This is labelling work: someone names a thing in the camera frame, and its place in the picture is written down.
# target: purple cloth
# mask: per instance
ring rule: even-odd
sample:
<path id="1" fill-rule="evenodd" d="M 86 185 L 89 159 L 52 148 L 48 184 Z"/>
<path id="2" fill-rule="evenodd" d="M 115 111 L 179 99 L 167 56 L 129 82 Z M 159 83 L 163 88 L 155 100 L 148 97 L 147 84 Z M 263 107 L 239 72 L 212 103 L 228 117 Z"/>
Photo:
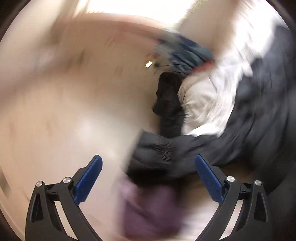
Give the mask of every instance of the purple cloth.
<path id="1" fill-rule="evenodd" d="M 174 188 L 162 185 L 139 189 L 136 194 L 136 200 L 133 197 L 132 201 L 125 196 L 125 237 L 160 238 L 180 230 L 184 215 Z"/>

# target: laundry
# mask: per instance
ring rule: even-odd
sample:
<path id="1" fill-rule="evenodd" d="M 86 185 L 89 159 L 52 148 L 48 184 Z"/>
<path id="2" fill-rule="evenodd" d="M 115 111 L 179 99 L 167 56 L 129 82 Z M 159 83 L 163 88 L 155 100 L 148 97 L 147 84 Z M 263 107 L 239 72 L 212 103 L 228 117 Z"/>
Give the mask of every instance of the laundry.
<path id="1" fill-rule="evenodd" d="M 168 185 L 140 189 L 125 180 L 122 184 L 125 209 L 123 232 L 126 238 L 162 238 L 182 227 L 184 209 L 180 195 Z"/>
<path id="2" fill-rule="evenodd" d="M 175 73 L 189 75 L 206 63 L 214 63 L 212 52 L 196 42 L 185 38 L 173 29 L 163 30 L 155 48 L 156 67 Z"/>
<path id="3" fill-rule="evenodd" d="M 296 133 L 291 123 L 296 118 L 295 101 L 292 101 L 296 88 L 296 41 L 290 30 L 282 26 L 276 27 L 274 35 L 264 58 L 252 63 L 253 76 L 244 76 L 240 81 L 234 108 L 222 135 L 168 139 L 143 132 L 126 172 L 135 184 L 156 185 L 195 173 L 197 154 L 216 166 L 241 157 L 249 159 L 251 167 L 261 168 L 258 175 L 267 183 L 268 173 L 264 168 L 269 166 L 270 172 L 280 171 L 276 168 L 277 159 L 289 163 L 288 166 L 294 163 L 291 146 L 296 144 Z M 269 182 L 271 186 L 265 185 L 266 191 L 272 191 L 280 181 L 279 178 Z"/>
<path id="4" fill-rule="evenodd" d="M 251 66 L 237 52 L 218 62 L 215 68 L 185 78 L 178 92 L 186 114 L 182 134 L 205 134 L 194 129 L 210 124 L 215 130 L 212 134 L 221 135 L 232 112 L 237 85 L 243 74 L 252 76 Z"/>
<path id="5" fill-rule="evenodd" d="M 186 118 L 182 134 L 221 135 L 234 106 L 242 76 L 252 76 L 251 63 L 270 48 L 276 24 L 285 26 L 279 14 L 265 0 L 239 1 L 235 16 L 226 28 L 231 40 L 223 46 L 216 66 L 186 77 L 178 92 Z"/>
<path id="6" fill-rule="evenodd" d="M 160 135 L 167 138 L 181 135 L 185 115 L 177 95 L 181 80 L 178 74 L 164 72 L 158 81 L 153 112 L 160 116 Z"/>

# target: pile of clothes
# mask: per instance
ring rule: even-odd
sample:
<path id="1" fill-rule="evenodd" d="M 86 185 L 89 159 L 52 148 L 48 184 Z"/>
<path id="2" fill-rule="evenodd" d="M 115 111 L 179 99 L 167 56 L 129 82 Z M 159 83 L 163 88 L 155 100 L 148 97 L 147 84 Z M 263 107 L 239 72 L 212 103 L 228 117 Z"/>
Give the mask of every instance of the pile of clothes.
<path id="1" fill-rule="evenodd" d="M 250 45 L 216 62 L 208 49 L 184 38 L 168 45 L 182 48 L 170 52 L 173 69 L 159 77 L 153 107 L 159 134 L 142 132 L 126 171 L 126 237 L 179 231 L 182 190 L 197 175 L 198 154 L 219 167 L 247 160 L 267 194 L 288 174 L 296 160 L 296 39 L 285 26 L 273 35 L 261 58 Z M 162 50 L 167 42 L 160 42 Z"/>

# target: white garment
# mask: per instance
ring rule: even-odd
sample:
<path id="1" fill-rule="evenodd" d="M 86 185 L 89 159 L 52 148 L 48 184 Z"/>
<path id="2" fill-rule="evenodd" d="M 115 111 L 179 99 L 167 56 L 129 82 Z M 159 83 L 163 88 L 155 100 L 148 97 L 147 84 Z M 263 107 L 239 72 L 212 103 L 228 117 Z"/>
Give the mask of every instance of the white garment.
<path id="1" fill-rule="evenodd" d="M 265 0 L 240 1 L 228 26 L 233 37 L 223 51 L 223 58 L 212 70 L 194 73 L 181 84 L 178 97 L 186 114 L 183 135 L 223 133 L 238 83 L 243 75 L 252 76 L 250 64 L 267 53 L 277 24 L 285 26 Z"/>
<path id="2" fill-rule="evenodd" d="M 220 135 L 223 132 L 242 74 L 251 76 L 252 70 L 248 60 L 237 54 L 222 60 L 210 71 L 198 72 L 184 79 L 178 92 L 186 114 L 183 135 Z"/>

